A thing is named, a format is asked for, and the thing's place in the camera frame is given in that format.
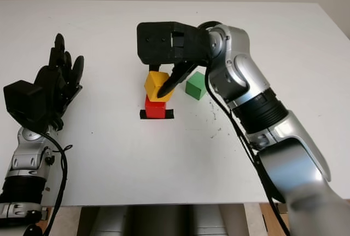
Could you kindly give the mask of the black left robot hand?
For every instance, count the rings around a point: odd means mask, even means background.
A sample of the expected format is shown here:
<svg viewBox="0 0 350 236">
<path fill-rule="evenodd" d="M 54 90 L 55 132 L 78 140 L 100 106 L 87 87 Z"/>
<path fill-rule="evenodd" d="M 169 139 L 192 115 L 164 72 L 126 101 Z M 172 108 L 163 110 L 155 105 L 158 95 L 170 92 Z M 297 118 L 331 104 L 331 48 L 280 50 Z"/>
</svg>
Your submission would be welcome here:
<svg viewBox="0 0 350 236">
<path fill-rule="evenodd" d="M 72 62 L 70 53 L 65 50 L 64 37 L 58 33 L 50 51 L 49 64 L 39 70 L 34 81 L 44 89 L 46 100 L 45 112 L 36 130 L 46 132 L 49 126 L 58 131 L 63 128 L 62 116 L 83 88 L 80 84 L 83 69 L 84 57 L 79 55 Z"/>
</svg>

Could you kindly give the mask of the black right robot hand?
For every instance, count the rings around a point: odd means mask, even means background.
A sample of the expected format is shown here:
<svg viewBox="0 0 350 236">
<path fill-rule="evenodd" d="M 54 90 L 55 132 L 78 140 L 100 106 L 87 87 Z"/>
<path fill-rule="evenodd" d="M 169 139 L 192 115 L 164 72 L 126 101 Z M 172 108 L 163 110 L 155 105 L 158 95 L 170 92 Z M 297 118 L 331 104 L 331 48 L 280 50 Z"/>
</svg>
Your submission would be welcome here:
<svg viewBox="0 0 350 236">
<path fill-rule="evenodd" d="M 162 98 L 169 94 L 179 83 L 185 80 L 197 66 L 198 64 L 191 61 L 183 61 L 174 64 L 172 74 L 157 91 L 157 98 Z"/>
</svg>

